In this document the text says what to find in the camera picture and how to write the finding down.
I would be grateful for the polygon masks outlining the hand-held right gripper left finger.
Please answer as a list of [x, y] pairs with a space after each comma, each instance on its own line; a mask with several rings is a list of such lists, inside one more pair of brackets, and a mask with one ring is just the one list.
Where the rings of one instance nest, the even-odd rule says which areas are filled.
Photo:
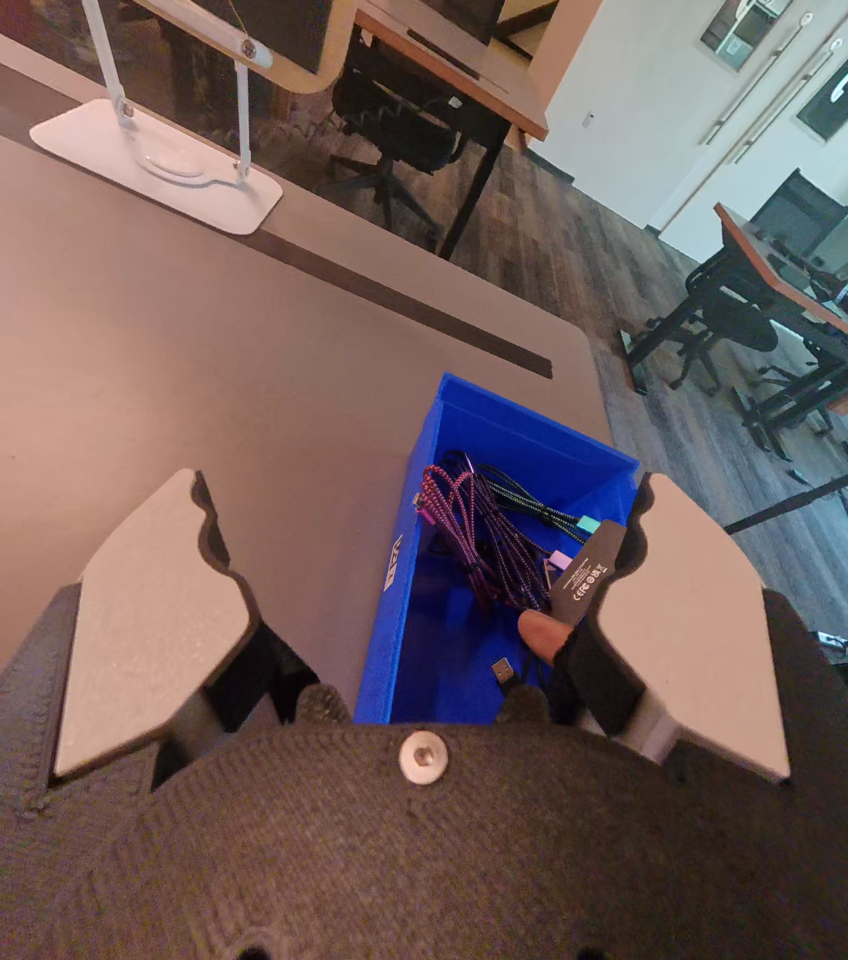
[[183, 468], [85, 567], [52, 772], [71, 781], [148, 744], [186, 762], [229, 738], [212, 689], [263, 626], [231, 568], [204, 475]]

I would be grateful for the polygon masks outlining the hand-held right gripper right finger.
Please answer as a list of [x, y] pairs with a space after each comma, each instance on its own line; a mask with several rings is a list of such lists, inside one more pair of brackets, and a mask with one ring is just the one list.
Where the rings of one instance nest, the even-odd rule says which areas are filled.
[[763, 582], [669, 477], [646, 473], [567, 673], [575, 725], [662, 763], [686, 741], [780, 783], [790, 759]]

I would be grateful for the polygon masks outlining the black usb hub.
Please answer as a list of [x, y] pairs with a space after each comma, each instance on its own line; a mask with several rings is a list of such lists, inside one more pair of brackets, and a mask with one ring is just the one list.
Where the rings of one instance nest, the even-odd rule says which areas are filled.
[[585, 618], [598, 589], [614, 574], [626, 534], [622, 524], [606, 520], [570, 559], [550, 588], [550, 615], [574, 628]]

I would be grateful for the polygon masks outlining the blue plastic bin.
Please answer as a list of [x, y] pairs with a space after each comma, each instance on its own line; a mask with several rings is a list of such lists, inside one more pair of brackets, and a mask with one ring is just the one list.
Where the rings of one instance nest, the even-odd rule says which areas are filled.
[[510, 399], [446, 373], [412, 448], [394, 543], [358, 692], [359, 723], [487, 724], [502, 690], [492, 664], [507, 659], [538, 687], [550, 668], [532, 665], [503, 599], [482, 606], [452, 547], [414, 503], [425, 470], [454, 454], [501, 470], [549, 507], [624, 524], [639, 461]]

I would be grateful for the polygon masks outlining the black metal bar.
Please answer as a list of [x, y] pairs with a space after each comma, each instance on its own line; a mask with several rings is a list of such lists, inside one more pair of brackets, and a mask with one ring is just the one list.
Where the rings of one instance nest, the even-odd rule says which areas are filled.
[[759, 510], [745, 518], [727, 524], [723, 526], [722, 529], [726, 534], [734, 536], [765, 522], [792, 513], [795, 510], [797, 511], [807, 507], [826, 496], [838, 493], [846, 488], [848, 488], [848, 473], [820, 486], [804, 490], [793, 497], [791, 496], [781, 500], [764, 510]]

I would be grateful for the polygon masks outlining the black office chair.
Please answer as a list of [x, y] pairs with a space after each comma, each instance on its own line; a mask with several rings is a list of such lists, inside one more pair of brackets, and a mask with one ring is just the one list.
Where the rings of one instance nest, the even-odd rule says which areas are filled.
[[692, 367], [699, 364], [711, 380], [704, 389], [711, 399], [721, 388], [711, 356], [719, 343], [732, 342], [757, 353], [773, 352], [778, 346], [777, 333], [759, 305], [743, 298], [746, 285], [730, 254], [721, 251], [685, 277], [685, 297], [668, 315], [647, 320], [645, 330], [635, 338], [620, 331], [634, 392], [646, 395], [646, 378], [640, 366], [664, 342], [679, 344], [678, 353], [683, 357], [679, 376], [669, 382], [670, 390], [678, 390]]
[[839, 202], [794, 169], [750, 218], [757, 232], [808, 259], [847, 218]]
[[432, 176], [458, 162], [470, 137], [446, 122], [450, 98], [423, 77], [417, 64], [403, 65], [398, 54], [383, 50], [378, 37], [367, 41], [356, 27], [332, 91], [332, 104], [342, 133], [365, 140], [378, 150], [380, 157], [371, 164], [332, 154], [332, 169], [343, 167], [354, 175], [318, 187], [318, 195], [371, 192], [374, 203], [382, 208], [384, 225], [390, 232], [393, 202], [398, 202], [423, 223], [429, 248], [435, 251], [441, 227], [395, 173], [395, 166], [404, 163]]

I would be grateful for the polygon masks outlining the orange-edged office desk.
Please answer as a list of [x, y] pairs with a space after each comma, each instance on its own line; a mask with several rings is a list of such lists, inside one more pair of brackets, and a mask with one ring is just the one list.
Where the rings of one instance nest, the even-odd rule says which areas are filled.
[[762, 400], [734, 392], [743, 425], [774, 437], [848, 394], [848, 281], [813, 265], [798, 265], [751, 222], [722, 204], [715, 210], [724, 247], [766, 289], [768, 306], [762, 313], [815, 355], [814, 366], [801, 375], [778, 378], [779, 390]]

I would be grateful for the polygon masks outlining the white metal stand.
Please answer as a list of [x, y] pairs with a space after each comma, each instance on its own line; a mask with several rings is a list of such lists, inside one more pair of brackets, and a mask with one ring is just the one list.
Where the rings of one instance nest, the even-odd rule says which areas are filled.
[[256, 232], [283, 197], [273, 177], [252, 170], [250, 70], [266, 74], [276, 56], [261, 40], [193, 2], [156, 2], [182, 30], [234, 61], [238, 88], [238, 157], [127, 98], [99, 2], [82, 3], [107, 97], [33, 126], [41, 149], [226, 234]]

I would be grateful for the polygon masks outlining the wooden desk with black legs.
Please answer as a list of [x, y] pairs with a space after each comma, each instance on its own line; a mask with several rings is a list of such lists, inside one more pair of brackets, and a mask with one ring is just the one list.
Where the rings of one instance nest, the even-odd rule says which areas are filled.
[[526, 69], [455, 25], [425, 2], [359, 1], [355, 26], [416, 64], [461, 106], [449, 125], [484, 149], [438, 256], [449, 260], [490, 180], [509, 134], [544, 140], [546, 109]]

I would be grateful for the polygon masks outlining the dark panel with beige frame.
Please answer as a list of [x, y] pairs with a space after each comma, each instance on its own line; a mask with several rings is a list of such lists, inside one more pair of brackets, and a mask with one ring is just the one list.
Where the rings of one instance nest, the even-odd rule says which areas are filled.
[[329, 88], [356, 24], [356, 1], [139, 1], [175, 27], [276, 87]]

